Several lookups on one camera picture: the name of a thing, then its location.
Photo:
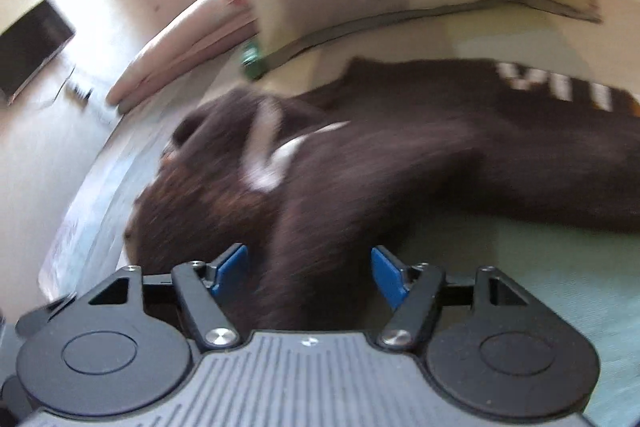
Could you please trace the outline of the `black wall television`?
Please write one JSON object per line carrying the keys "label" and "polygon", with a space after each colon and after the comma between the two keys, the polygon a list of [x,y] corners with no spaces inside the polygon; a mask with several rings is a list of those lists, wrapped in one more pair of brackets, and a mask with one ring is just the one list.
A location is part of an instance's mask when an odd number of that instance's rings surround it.
{"label": "black wall television", "polygon": [[52,0],[41,0],[1,34],[1,95],[8,105],[61,53],[76,31]]}

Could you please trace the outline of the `green glass bottle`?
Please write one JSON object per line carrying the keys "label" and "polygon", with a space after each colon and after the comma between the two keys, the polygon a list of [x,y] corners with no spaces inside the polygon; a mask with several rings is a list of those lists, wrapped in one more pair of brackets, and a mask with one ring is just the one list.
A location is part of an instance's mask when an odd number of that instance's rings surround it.
{"label": "green glass bottle", "polygon": [[262,79],[267,74],[268,65],[255,40],[250,40],[242,49],[241,66],[243,74],[250,81]]}

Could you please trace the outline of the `folded pink floral quilt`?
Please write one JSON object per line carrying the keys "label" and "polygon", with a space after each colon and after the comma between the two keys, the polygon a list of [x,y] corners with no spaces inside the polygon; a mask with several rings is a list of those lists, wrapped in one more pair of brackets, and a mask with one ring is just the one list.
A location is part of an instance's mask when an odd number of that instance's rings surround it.
{"label": "folded pink floral quilt", "polygon": [[256,34],[250,0],[196,0],[142,48],[105,102],[126,114],[195,66]]}

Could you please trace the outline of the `patchwork pastel bed sheet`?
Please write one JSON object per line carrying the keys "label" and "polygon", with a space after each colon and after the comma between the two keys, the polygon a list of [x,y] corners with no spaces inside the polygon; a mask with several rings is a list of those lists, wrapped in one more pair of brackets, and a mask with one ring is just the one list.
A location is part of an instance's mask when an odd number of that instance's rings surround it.
{"label": "patchwork pastel bed sheet", "polygon": [[250,82],[252,13],[126,191],[50,256],[17,360],[37,424],[627,426],[639,93],[600,23],[495,1],[316,32]]}

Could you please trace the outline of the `white power strip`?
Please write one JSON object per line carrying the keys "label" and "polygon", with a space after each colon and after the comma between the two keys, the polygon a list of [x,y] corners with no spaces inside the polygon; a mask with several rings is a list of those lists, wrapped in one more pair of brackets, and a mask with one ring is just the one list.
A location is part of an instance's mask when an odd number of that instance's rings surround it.
{"label": "white power strip", "polygon": [[89,104],[91,95],[93,94],[92,88],[87,88],[79,83],[68,82],[65,85],[66,95],[79,104],[82,107],[85,107]]}

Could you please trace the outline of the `dark brown knit sweater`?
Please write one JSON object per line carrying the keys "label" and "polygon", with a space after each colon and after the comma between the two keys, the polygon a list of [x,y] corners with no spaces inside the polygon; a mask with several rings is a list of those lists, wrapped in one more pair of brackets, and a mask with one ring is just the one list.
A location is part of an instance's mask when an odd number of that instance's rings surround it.
{"label": "dark brown knit sweater", "polygon": [[250,253],[231,320],[333,329],[361,306],[370,251],[431,209],[639,228],[639,105],[624,91],[494,60],[354,58],[291,98],[235,88],[171,135],[125,230],[146,274]]}

